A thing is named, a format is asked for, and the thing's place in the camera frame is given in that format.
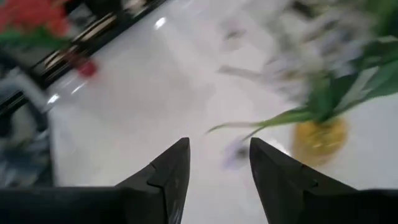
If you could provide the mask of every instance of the red flower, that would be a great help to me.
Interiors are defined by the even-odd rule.
[[[45,26],[53,35],[63,36],[68,22],[63,8],[64,0],[6,0],[0,7],[0,31],[6,24],[30,31]]]

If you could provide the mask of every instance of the yellow flower pot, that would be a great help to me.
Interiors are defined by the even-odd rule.
[[[294,129],[294,157],[308,165],[319,166],[329,161],[344,146],[347,124],[342,118],[326,123],[299,123]]]

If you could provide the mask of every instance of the yellow pot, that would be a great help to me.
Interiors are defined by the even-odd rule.
[[[308,166],[322,165],[344,146],[346,139],[347,124],[341,118],[322,124],[299,123],[294,130],[294,157]]]

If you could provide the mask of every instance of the table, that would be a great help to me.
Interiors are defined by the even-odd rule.
[[[60,97],[50,111],[58,184],[117,184],[187,136],[191,177],[182,223],[266,223],[249,162],[223,166],[225,147],[249,130],[205,132],[224,121],[267,119],[295,103],[262,83],[217,72],[224,63],[260,69],[268,55],[250,43],[234,52],[218,48],[218,13],[198,2],[161,6],[93,56],[101,66],[96,77],[84,82],[72,71],[53,85],[50,93]],[[351,110],[348,142],[317,170],[357,189],[397,188],[397,111],[398,95]],[[289,153],[292,127],[257,136]]]

